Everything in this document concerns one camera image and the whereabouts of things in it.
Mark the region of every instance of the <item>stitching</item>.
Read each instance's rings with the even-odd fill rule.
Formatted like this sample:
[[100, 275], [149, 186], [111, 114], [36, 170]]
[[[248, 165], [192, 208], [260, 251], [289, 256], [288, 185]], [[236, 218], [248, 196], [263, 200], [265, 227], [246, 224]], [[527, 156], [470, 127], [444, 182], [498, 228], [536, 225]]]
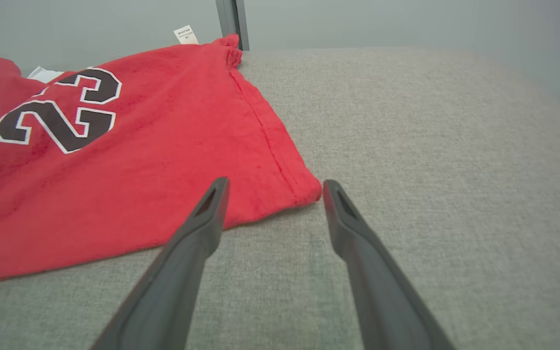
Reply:
[[263, 126], [263, 123], [262, 123], [261, 119], [258, 117], [258, 114], [256, 113], [256, 110], [254, 109], [252, 104], [249, 102], [249, 99], [247, 99], [247, 97], [243, 93], [243, 90], [242, 90], [241, 86], [239, 86], [239, 83], [237, 82], [237, 80], [236, 80], [235, 76], [233, 75], [232, 71], [229, 71], [228, 73], [229, 73], [230, 77], [233, 79], [233, 82], [235, 82], [235, 85], [237, 86], [237, 89], [239, 89], [239, 93], [242, 95], [243, 100], [247, 103], [249, 108], [252, 110], [252, 113], [254, 113], [254, 116], [256, 117], [256, 120], [258, 121], [258, 124], [261, 126], [262, 135], [263, 135], [263, 137], [265, 137], [265, 141], [267, 142], [267, 149], [269, 149], [269, 153], [271, 153], [271, 158], [273, 158], [274, 162], [276, 163], [276, 166], [278, 167], [278, 171], [280, 172], [280, 175], [282, 176], [282, 179], [284, 179], [284, 182], [286, 182], [287, 186], [289, 186], [289, 190], [291, 190], [291, 195], [293, 196], [293, 205], [296, 206], [298, 204], [298, 200], [297, 200], [297, 197], [295, 196], [295, 191], [293, 190], [293, 186], [291, 186], [291, 183], [286, 178], [286, 175], [284, 174], [284, 171], [282, 170], [282, 167], [280, 166], [280, 163], [278, 162], [278, 159], [276, 159], [276, 155], [274, 154], [273, 149], [271, 149], [271, 142], [269, 142], [269, 137], [267, 137], [267, 133], [265, 131], [265, 127]]

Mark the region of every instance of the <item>white fabric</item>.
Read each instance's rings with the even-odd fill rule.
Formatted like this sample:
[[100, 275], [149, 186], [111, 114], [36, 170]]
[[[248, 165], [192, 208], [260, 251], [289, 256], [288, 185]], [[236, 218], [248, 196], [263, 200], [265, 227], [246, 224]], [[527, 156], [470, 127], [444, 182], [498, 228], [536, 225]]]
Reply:
[[48, 83], [51, 80], [59, 77], [60, 75], [62, 75], [62, 73], [64, 73], [63, 71], [57, 71], [57, 70], [49, 70], [49, 69], [44, 69], [41, 66], [36, 67], [36, 69], [34, 69], [34, 71], [32, 71], [31, 73], [29, 73], [29, 75], [27, 75], [28, 79], [34, 79], [34, 80], [38, 80], [40, 82], [43, 83]]

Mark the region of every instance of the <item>red jersey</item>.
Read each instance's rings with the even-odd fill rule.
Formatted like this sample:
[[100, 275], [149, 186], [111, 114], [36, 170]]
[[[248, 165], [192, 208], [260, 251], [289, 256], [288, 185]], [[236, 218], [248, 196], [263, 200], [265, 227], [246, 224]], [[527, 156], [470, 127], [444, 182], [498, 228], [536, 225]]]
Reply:
[[0, 279], [165, 243], [220, 176], [225, 225], [320, 197], [231, 35], [44, 84], [0, 58]]

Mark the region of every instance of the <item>white label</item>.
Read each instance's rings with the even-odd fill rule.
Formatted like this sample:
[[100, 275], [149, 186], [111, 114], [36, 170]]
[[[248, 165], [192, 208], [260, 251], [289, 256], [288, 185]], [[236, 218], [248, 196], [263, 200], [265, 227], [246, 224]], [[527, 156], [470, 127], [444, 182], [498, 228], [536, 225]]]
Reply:
[[174, 35], [176, 35], [181, 44], [198, 44], [198, 39], [190, 26], [175, 30]]

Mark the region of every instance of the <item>red fabric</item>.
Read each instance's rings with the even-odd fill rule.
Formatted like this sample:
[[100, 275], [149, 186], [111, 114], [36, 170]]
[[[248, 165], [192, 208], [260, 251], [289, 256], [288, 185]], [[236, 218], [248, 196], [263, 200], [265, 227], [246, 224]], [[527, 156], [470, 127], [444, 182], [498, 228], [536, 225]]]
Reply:
[[[43, 84], [0, 58], [0, 128], [8, 125], [6, 113], [28, 101], [53, 101], [75, 129], [73, 141], [86, 128], [96, 131], [75, 123], [78, 107], [108, 120], [115, 113], [109, 131], [69, 153], [31, 113], [0, 132], [0, 279], [163, 244], [222, 175], [231, 180], [227, 228], [317, 201], [318, 180], [271, 106], [237, 71], [237, 42], [231, 35], [103, 64], [98, 68], [122, 83], [104, 104], [87, 102], [97, 80]], [[23, 127], [31, 128], [28, 144], [6, 139]]]

